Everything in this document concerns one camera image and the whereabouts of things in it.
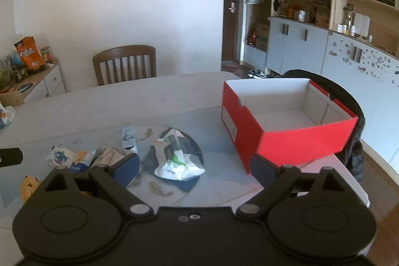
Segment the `red shoe box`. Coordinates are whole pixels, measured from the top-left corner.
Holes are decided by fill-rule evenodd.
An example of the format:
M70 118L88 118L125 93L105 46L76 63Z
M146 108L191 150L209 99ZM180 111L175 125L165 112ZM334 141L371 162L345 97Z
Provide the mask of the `red shoe box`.
M307 78L227 80L222 121L246 171L254 154L278 166L334 155L356 123Z

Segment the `white wall cabinet unit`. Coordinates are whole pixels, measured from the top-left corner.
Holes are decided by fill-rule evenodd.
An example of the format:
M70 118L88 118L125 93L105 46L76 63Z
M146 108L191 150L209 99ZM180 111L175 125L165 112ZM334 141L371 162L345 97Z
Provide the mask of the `white wall cabinet unit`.
M362 139L385 160L398 146L398 11L376 0L248 0L248 34L267 25L264 72L301 69L345 88Z

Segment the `wooden dining chair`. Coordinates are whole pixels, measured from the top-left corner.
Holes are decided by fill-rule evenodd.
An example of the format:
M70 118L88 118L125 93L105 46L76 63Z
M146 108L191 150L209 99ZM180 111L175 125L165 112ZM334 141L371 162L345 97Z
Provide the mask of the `wooden dining chair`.
M104 50L93 58L99 86L155 78L156 49L149 45L126 45Z

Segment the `yellow cat plush toy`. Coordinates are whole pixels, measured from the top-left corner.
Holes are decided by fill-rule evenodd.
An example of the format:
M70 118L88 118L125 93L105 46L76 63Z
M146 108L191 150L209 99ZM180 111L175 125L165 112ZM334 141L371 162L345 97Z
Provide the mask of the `yellow cat plush toy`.
M29 200L34 191L39 187L40 181L34 176L26 176L20 185L20 198L23 202Z

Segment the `small orange white packet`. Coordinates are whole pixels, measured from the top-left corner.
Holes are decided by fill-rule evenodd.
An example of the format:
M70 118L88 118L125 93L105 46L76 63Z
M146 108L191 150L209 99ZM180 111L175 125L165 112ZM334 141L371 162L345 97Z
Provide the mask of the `small orange white packet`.
M72 173L86 172L91 166L94 158L94 152L91 151L80 151L76 154L73 163L69 170Z

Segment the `white sideboard cabinet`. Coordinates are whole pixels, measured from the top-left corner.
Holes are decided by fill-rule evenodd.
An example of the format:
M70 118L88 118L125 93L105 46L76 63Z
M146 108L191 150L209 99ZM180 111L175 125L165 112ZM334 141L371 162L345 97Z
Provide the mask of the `white sideboard cabinet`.
M17 107L65 93L59 60L54 57L53 63L50 63L46 70L27 77L14 84L10 91L1 94L1 104L4 107Z

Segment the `pair of sneakers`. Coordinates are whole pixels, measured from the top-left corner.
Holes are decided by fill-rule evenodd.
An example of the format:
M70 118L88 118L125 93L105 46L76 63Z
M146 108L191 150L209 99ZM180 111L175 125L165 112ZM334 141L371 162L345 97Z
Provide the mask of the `pair of sneakers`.
M248 72L248 78L252 79L265 79L268 76L262 71L257 68L253 68Z

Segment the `white green tissue pack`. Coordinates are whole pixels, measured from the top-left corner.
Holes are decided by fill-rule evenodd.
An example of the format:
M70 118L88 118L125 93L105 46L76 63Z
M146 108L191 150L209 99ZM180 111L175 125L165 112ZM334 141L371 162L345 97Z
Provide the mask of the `white green tissue pack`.
M189 181L205 173L194 147L179 130L170 129L153 142L158 166L154 174L162 179Z

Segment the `orange snack bag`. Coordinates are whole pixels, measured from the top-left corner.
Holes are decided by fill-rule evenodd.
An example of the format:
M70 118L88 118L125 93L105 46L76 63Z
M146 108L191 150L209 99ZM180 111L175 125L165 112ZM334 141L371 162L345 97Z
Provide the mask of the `orange snack bag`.
M32 36L22 38L14 47L28 73L36 74L45 69L45 62Z

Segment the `patterned table mat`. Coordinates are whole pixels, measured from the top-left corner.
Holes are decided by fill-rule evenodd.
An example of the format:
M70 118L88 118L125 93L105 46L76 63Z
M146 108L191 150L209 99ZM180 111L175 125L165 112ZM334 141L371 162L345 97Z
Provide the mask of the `patterned table mat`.
M55 168L107 167L153 208L236 208L261 187L244 169L219 110L150 118L132 126L22 144L19 164L1 169L1 215L11 217Z

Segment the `light blue carton box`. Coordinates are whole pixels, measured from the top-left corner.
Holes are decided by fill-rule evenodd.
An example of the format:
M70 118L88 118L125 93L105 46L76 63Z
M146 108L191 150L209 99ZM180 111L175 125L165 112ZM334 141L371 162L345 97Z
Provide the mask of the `light blue carton box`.
M133 126L122 129L122 149L125 155L138 154L135 128Z

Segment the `dark brown door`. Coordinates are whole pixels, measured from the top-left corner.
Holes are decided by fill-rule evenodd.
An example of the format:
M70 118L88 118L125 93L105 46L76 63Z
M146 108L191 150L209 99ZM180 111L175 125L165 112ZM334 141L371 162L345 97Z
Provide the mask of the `dark brown door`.
M243 20L243 0L224 0L222 62L239 61Z

